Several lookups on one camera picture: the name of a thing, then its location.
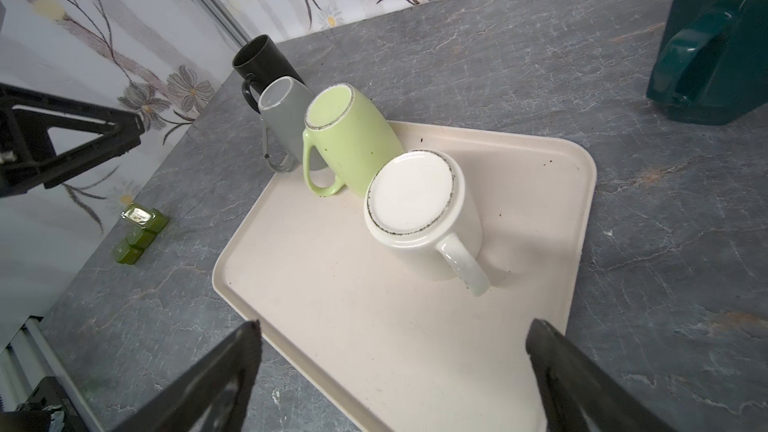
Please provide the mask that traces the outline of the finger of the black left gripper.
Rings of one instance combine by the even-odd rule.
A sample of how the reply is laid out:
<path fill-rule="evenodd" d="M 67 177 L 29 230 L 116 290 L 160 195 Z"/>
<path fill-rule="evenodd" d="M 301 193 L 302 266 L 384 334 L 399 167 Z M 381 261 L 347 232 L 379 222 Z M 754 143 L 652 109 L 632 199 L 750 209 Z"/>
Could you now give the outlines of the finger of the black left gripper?
<path fill-rule="evenodd" d="M 141 144 L 133 112 L 1 86 L 1 195 L 47 189 Z"/>

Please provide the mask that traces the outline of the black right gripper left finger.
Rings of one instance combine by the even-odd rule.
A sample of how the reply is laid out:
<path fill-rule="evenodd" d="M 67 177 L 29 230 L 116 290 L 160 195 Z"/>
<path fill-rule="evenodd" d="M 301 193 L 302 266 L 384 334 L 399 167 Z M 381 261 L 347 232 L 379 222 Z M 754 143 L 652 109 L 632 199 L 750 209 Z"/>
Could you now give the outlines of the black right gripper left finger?
<path fill-rule="evenodd" d="M 247 321 L 129 417 L 118 431 L 240 431 L 262 361 L 259 321 Z"/>

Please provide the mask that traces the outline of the dark green mug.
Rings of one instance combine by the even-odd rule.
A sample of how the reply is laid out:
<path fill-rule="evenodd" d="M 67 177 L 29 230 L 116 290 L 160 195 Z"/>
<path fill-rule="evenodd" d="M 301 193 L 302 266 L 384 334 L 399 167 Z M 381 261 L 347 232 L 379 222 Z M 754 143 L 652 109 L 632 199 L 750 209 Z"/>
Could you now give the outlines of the dark green mug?
<path fill-rule="evenodd" d="M 767 0 L 673 0 L 646 96 L 700 125 L 766 105 Z"/>

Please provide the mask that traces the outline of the white mug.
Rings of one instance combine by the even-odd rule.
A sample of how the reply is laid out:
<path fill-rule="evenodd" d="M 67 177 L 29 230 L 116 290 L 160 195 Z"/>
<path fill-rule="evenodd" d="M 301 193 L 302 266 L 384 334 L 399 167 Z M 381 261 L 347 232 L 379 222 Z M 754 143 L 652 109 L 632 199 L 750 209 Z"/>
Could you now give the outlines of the white mug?
<path fill-rule="evenodd" d="M 430 149 L 403 153 L 372 179 L 363 215 L 370 234 L 428 280 L 458 278 L 479 297 L 491 288 L 479 265 L 483 230 L 463 170 Z"/>

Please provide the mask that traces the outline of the light green mug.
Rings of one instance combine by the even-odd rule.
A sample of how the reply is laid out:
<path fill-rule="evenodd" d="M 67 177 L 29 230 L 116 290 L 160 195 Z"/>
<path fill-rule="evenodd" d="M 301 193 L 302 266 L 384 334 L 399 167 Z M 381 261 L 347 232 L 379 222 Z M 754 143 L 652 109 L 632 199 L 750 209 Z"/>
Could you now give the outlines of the light green mug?
<path fill-rule="evenodd" d="M 319 93 L 305 114 L 303 156 L 317 150 L 335 174 L 332 185 L 319 187 L 303 167 L 304 181 L 315 195 L 329 197 L 342 188 L 363 197 L 376 174 L 404 147 L 389 122 L 362 92 L 339 83 Z"/>

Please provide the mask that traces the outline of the black mug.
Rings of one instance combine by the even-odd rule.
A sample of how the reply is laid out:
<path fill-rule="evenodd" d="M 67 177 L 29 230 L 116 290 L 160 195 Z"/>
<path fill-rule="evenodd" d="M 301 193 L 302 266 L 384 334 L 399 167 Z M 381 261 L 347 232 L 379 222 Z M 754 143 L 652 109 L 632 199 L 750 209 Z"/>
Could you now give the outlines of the black mug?
<path fill-rule="evenodd" d="M 278 49 L 272 39 L 259 35 L 241 48 L 232 61 L 234 70 L 243 78 L 241 92 L 248 105 L 259 113 L 253 93 L 260 96 L 277 79 L 291 76 L 304 84 L 304 80 Z"/>

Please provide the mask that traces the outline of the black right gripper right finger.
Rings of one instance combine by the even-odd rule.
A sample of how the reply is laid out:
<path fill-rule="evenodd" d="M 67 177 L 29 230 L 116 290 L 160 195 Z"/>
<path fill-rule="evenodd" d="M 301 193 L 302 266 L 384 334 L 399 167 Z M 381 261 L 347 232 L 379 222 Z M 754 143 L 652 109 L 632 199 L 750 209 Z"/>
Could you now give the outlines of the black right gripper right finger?
<path fill-rule="evenodd" d="M 535 319 L 526 352 L 550 431 L 672 429 L 592 362 L 552 324 Z"/>

